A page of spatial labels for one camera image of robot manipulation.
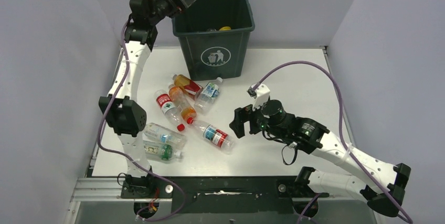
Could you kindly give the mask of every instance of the bottle cap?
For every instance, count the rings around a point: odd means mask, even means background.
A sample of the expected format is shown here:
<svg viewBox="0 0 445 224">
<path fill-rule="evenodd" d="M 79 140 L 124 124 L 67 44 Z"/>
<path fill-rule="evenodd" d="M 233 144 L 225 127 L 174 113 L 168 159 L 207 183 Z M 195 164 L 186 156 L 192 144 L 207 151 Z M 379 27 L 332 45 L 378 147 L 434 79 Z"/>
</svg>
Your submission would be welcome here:
<svg viewBox="0 0 445 224">
<path fill-rule="evenodd" d="M 181 151 L 175 151 L 175 157 L 176 158 L 182 158 L 182 152 Z"/>
<path fill-rule="evenodd" d="M 183 124 L 178 125 L 178 127 L 176 127 L 179 131 L 183 131 L 185 130 L 185 126 Z"/>
</svg>

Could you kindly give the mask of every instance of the table top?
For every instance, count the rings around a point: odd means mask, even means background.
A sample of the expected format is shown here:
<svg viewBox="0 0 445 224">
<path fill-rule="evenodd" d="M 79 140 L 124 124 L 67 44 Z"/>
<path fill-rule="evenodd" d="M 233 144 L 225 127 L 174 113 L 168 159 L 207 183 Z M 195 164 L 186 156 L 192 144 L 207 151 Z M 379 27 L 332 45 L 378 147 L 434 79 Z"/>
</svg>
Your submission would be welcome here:
<svg viewBox="0 0 445 224">
<path fill-rule="evenodd" d="M 246 136 L 241 139 L 237 139 L 229 128 L 234 109 L 253 102 L 246 92 L 249 86 L 274 67 L 294 60 L 311 61 L 327 69 L 322 49 L 248 49 L 241 77 L 225 79 L 221 94 L 210 112 L 198 115 L 198 119 L 233 136 L 236 145 L 232 153 L 227 155 L 221 152 L 187 128 L 184 135 L 188 142 L 183 149 L 183 159 L 171 163 L 150 161 L 153 172 L 161 176 L 295 176 L 302 166 L 312 166 L 325 172 L 347 174 L 334 164 L 304 152 L 298 152 L 296 162 L 286 166 L 281 158 L 283 144 L 267 141 L 261 134 L 249 135 L 248 124 Z M 180 47 L 154 48 L 144 66 L 137 94 L 137 103 L 147 112 L 147 123 L 174 128 L 153 98 L 156 90 L 167 90 L 173 73 L 188 76 Z M 338 135 L 337 97 L 331 81 L 321 71 L 307 65 L 291 65 L 272 74 L 264 84 L 271 90 L 271 98 L 280 100 L 288 113 L 312 118 Z M 345 140 L 349 142 L 345 126 L 343 131 Z M 118 136 L 108 126 L 102 143 L 107 148 L 122 151 Z M 284 150 L 287 162 L 292 159 L 293 152 L 289 148 Z M 121 172 L 126 172 L 125 158 L 99 150 L 92 175 L 116 176 Z"/>
</svg>

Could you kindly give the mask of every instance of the white bottle cap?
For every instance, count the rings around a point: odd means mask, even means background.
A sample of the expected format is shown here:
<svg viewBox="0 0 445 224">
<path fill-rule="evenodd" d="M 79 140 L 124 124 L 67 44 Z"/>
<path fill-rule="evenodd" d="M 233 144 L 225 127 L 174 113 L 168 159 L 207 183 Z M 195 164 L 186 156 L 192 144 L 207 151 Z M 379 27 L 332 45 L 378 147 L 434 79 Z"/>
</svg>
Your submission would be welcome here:
<svg viewBox="0 0 445 224">
<path fill-rule="evenodd" d="M 182 152 L 181 151 L 175 151 L 175 157 L 176 158 L 182 158 Z"/>
</svg>

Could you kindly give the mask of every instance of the empty bottle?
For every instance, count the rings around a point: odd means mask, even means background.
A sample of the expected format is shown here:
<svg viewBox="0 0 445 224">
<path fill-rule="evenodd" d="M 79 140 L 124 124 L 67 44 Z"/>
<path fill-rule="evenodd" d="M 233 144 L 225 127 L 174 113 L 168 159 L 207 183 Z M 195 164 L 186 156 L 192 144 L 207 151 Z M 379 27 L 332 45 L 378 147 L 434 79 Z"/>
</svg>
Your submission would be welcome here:
<svg viewBox="0 0 445 224">
<path fill-rule="evenodd" d="M 210 110 L 211 106 L 215 102 L 215 99 L 219 95 L 219 88 L 221 84 L 222 78 L 218 77 L 216 80 L 208 82 L 203 88 L 195 101 L 195 110 L 198 113 L 206 114 Z"/>
<path fill-rule="evenodd" d="M 182 119 L 190 124 L 193 119 L 196 118 L 196 111 L 193 107 L 188 103 L 187 98 L 185 97 L 182 89 L 180 87 L 175 86 L 173 83 L 168 84 L 168 94 L 172 99 L 173 103 L 178 107 L 181 112 Z"/>
<path fill-rule="evenodd" d="M 209 123 L 193 120 L 191 126 L 204 140 L 212 142 L 226 153 L 229 153 L 234 146 L 231 136 Z"/>
<path fill-rule="evenodd" d="M 154 98 L 168 121 L 171 122 L 179 131 L 183 131 L 185 126 L 182 123 L 181 114 L 178 108 L 172 102 L 172 99 L 170 99 L 168 96 L 167 92 L 162 89 L 158 90 L 154 93 Z"/>
<path fill-rule="evenodd" d="M 172 75 L 172 80 L 175 83 L 175 86 L 180 87 L 183 93 L 188 95 L 193 100 L 198 98 L 199 93 L 203 89 L 201 85 L 183 76 L 182 74 Z"/>
<path fill-rule="evenodd" d="M 147 159 L 167 161 L 174 158 L 182 158 L 182 152 L 175 150 L 169 144 L 144 141 L 144 148 Z"/>
<path fill-rule="evenodd" d="M 178 150 L 184 148 L 187 138 L 184 135 L 171 131 L 155 123 L 149 123 L 145 126 L 144 134 L 153 141 L 169 144 Z"/>
</svg>

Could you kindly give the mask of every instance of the screw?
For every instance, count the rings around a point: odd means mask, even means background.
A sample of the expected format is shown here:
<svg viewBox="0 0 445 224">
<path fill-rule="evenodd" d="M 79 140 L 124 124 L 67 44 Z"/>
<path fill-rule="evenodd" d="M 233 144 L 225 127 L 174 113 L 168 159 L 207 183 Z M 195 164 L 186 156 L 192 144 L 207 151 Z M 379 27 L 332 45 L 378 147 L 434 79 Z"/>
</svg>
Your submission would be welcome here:
<svg viewBox="0 0 445 224">
<path fill-rule="evenodd" d="M 284 192 L 286 191 L 286 186 L 283 185 L 283 184 L 279 185 L 279 186 L 278 186 L 278 191 L 284 193 Z"/>
<path fill-rule="evenodd" d="M 172 193 L 173 192 L 173 186 L 172 185 L 167 185 L 165 187 L 165 192 L 168 193 L 168 194 Z"/>
</svg>

